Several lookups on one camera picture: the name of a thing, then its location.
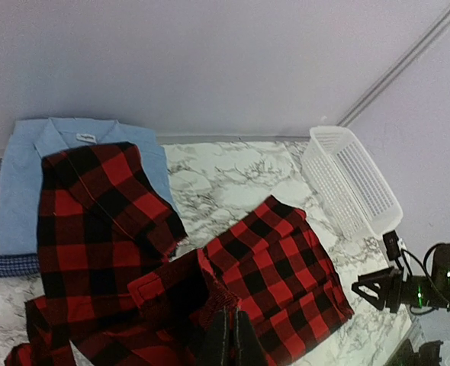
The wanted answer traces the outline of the white plastic basket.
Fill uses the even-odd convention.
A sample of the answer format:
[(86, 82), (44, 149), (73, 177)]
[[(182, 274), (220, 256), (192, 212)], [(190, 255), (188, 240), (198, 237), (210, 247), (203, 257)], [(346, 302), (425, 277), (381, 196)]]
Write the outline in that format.
[(351, 130), (312, 127), (301, 165), (346, 238), (382, 239), (400, 224), (398, 200)]

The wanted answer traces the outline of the red black plaid shirt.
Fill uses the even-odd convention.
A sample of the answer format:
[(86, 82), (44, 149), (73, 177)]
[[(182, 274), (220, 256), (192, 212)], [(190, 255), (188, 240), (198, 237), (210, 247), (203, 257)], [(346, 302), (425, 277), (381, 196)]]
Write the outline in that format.
[(37, 254), (44, 293), (25, 304), (27, 342), (7, 365), (200, 365), (220, 310), (245, 311), (268, 365), (287, 365), (353, 310), (305, 212), (267, 197), (205, 247), (185, 238), (131, 143), (81, 146), (41, 163)]

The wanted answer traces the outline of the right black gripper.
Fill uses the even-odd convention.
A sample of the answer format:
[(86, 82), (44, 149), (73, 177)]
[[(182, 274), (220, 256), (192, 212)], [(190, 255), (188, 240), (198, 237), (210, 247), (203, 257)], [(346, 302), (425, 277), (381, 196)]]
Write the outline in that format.
[[(415, 308), (442, 308), (442, 298), (435, 292), (430, 280), (423, 276), (408, 277), (405, 281), (396, 268), (385, 268), (358, 276), (352, 291), (377, 310), (385, 307), (396, 313), (402, 304)], [(387, 292), (379, 284), (389, 284)]]

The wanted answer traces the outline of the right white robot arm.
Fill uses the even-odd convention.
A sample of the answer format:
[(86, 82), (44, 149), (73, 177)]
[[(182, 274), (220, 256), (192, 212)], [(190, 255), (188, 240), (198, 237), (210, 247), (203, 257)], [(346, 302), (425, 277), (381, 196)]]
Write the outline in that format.
[(397, 264), (358, 276), (352, 291), (377, 310), (396, 313), (405, 305), (416, 316), (450, 312), (450, 243), (435, 244), (423, 260), (406, 249), (400, 250), (400, 256), (411, 258), (422, 274), (415, 275), (409, 264)]

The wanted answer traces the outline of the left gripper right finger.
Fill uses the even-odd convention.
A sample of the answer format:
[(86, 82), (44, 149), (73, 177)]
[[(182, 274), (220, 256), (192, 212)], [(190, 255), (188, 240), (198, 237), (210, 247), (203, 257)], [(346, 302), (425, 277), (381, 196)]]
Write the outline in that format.
[(235, 365), (268, 365), (250, 318), (242, 310), (236, 310), (233, 315), (233, 347), (235, 349)]

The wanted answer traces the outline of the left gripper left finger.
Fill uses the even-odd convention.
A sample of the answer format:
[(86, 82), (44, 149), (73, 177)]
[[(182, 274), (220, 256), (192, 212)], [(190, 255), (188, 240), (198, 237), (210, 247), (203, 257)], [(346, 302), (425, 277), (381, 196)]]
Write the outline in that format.
[(204, 339), (200, 365), (228, 366), (230, 364), (230, 311), (220, 310)]

